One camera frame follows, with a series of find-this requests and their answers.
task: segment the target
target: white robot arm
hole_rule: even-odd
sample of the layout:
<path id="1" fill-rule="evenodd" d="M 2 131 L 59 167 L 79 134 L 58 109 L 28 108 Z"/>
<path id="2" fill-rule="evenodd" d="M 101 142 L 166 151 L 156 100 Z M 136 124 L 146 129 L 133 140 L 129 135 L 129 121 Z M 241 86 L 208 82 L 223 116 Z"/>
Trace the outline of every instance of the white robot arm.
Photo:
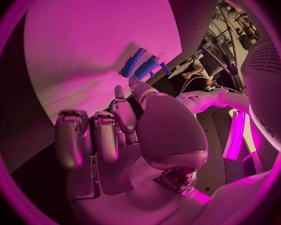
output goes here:
<path id="1" fill-rule="evenodd" d="M 216 88 L 211 92 L 191 91 L 181 93 L 176 97 L 192 114 L 201 113 L 210 106 L 220 108 L 232 107 L 244 113 L 249 113 L 249 98 L 244 94 L 229 92 L 225 88 Z"/>

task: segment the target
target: person's hand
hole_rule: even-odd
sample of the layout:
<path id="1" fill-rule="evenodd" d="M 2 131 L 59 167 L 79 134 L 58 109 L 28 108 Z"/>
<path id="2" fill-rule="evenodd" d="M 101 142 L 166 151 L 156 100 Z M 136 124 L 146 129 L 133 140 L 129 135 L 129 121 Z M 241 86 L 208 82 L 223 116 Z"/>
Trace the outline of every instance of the person's hand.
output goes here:
<path id="1" fill-rule="evenodd" d="M 190 79 L 192 77 L 192 73 L 191 72 L 188 72 L 188 73 L 182 73 L 182 76 L 185 78 L 185 79 Z"/>

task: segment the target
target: white curved panel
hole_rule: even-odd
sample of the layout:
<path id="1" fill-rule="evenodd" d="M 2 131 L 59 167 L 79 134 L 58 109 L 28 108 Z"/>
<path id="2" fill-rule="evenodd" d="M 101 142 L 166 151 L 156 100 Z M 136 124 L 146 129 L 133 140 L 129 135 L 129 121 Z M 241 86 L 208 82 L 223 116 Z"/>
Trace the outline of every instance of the white curved panel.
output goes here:
<path id="1" fill-rule="evenodd" d="M 105 109 L 116 85 L 127 92 L 118 73 L 139 48 L 147 51 L 136 68 L 152 55 L 168 63 L 181 53 L 168 0 L 38 0 L 27 12 L 27 69 L 53 123 L 62 109 Z"/>

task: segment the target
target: person's arm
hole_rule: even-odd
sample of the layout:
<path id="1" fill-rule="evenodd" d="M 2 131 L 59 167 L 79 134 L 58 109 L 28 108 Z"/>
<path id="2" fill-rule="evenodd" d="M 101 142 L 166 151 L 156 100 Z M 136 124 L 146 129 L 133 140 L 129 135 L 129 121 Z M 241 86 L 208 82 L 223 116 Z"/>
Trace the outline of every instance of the person's arm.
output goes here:
<path id="1" fill-rule="evenodd" d="M 195 75 L 197 73 L 201 73 L 202 71 L 204 70 L 204 67 L 201 66 L 193 71 L 190 71 L 190 72 L 187 72 L 187 73 L 182 73 L 182 76 L 185 78 L 185 79 L 190 79 L 192 75 Z"/>

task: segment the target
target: vent grille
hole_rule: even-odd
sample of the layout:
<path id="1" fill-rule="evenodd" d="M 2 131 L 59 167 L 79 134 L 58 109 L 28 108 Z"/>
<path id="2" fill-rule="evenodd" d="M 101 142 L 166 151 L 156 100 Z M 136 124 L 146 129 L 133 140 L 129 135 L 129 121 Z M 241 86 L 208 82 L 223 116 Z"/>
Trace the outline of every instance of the vent grille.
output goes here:
<path id="1" fill-rule="evenodd" d="M 248 67 L 253 70 L 281 73 L 281 61 L 274 45 L 264 45 L 252 53 Z"/>

